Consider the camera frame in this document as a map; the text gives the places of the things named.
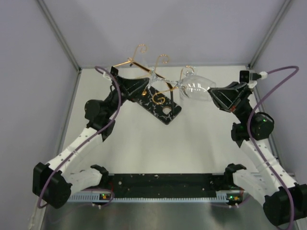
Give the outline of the round clear wine glass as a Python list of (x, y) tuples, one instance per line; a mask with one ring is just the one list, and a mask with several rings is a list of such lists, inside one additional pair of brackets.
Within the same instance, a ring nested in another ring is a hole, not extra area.
[(146, 89), (161, 81), (167, 85), (167, 90), (156, 92), (152, 96), (152, 100), (156, 104), (163, 104), (166, 99), (162, 97), (163, 93), (179, 91), (181, 98), (190, 99), (202, 102), (211, 101), (209, 90), (216, 87), (216, 83), (206, 77), (197, 75), (193, 68), (186, 67), (182, 69), (179, 80), (169, 80), (159, 77), (157, 73), (152, 73)]

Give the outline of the fluted clear champagne glass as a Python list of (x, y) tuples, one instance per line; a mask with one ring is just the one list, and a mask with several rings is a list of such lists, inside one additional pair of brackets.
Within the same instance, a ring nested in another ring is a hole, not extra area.
[(145, 68), (148, 68), (147, 55), (145, 53), (141, 55), (140, 61)]

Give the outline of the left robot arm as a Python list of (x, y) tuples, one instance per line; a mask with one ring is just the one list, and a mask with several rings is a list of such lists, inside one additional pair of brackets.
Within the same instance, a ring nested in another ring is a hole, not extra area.
[(112, 133), (120, 107), (126, 101), (137, 101), (149, 82), (148, 78), (126, 79), (114, 77), (110, 93), (104, 100), (91, 99), (85, 103), (85, 119), (88, 120), (81, 134), (55, 158), (38, 163), (33, 169), (33, 193), (38, 196), (38, 208), (46, 205), (58, 209), (69, 197), (88, 187), (107, 188), (108, 171), (93, 163), (88, 170), (74, 170), (89, 152), (103, 143)]

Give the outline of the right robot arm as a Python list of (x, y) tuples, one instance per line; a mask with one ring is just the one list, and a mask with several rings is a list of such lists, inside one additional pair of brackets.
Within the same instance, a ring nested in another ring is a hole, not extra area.
[(307, 216), (307, 186), (290, 176), (266, 146), (274, 120), (251, 107), (249, 96), (253, 90), (245, 82), (209, 88), (208, 93), (217, 108), (238, 118), (239, 123), (233, 123), (231, 138), (261, 175), (256, 179), (245, 166), (230, 164), (225, 170), (225, 186), (231, 190), (243, 188), (262, 206), (272, 225), (288, 224), (291, 229), (295, 220)]

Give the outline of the black marble rack base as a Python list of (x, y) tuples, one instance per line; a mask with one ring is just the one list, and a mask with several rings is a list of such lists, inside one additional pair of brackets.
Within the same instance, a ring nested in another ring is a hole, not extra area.
[(182, 110), (173, 96), (169, 98), (154, 87), (146, 89), (145, 95), (136, 96), (136, 102), (165, 125), (171, 123)]

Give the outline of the clear glass on right hook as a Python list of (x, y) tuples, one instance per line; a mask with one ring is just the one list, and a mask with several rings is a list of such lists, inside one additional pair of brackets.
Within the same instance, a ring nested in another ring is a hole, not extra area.
[(185, 66), (181, 70), (179, 79), (179, 95), (181, 100), (195, 100), (197, 95), (197, 84), (193, 81), (195, 73), (195, 69), (192, 66)]

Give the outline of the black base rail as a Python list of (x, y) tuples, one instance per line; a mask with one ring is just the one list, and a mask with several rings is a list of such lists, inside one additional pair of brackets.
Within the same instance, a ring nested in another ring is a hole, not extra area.
[(226, 200), (242, 201), (243, 191), (229, 185), (222, 174), (127, 174), (108, 176), (86, 191), (111, 190), (116, 198), (214, 198), (226, 192)]

